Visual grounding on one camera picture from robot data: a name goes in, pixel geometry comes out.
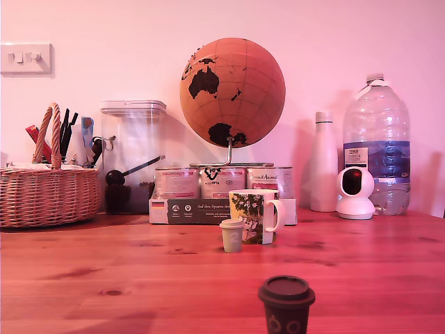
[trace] bottle label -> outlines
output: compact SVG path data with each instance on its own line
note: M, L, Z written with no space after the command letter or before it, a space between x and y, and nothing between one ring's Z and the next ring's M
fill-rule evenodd
M368 148L346 148L345 144L345 168L357 166L368 168Z
M409 141L364 141L343 145L345 168L366 167L375 183L410 182Z

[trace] basket handle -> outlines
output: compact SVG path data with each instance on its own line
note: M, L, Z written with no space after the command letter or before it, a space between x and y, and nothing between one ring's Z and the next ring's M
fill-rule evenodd
M51 169L60 169L60 166L62 165L62 156L60 155L60 108L57 103L51 103L44 115L39 136L37 137L37 143L35 144L33 164L39 164L42 162L43 143L45 141L45 135L47 134L49 120L53 115L53 111L54 119L51 139Z

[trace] printed mug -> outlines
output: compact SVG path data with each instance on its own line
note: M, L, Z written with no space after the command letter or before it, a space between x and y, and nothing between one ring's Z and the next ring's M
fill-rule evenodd
M244 189L229 192L230 216L243 218L244 244L271 244L284 227L285 208L278 190Z

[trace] bottle cap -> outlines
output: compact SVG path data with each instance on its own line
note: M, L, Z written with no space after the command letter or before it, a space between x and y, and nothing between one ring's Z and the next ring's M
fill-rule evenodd
M371 73L366 76L366 83L369 84L374 80L385 80L383 73Z
M330 111L322 110L322 111L317 111L315 113L315 123L321 123L321 122L331 122L332 123L332 116L331 116Z

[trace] security camera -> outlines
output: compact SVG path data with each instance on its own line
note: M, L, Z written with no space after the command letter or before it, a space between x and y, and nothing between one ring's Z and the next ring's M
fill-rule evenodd
M372 218L375 207L369 196L374 190L374 178L366 168L343 169L337 177L337 188L341 195L337 203L337 212L341 218Z

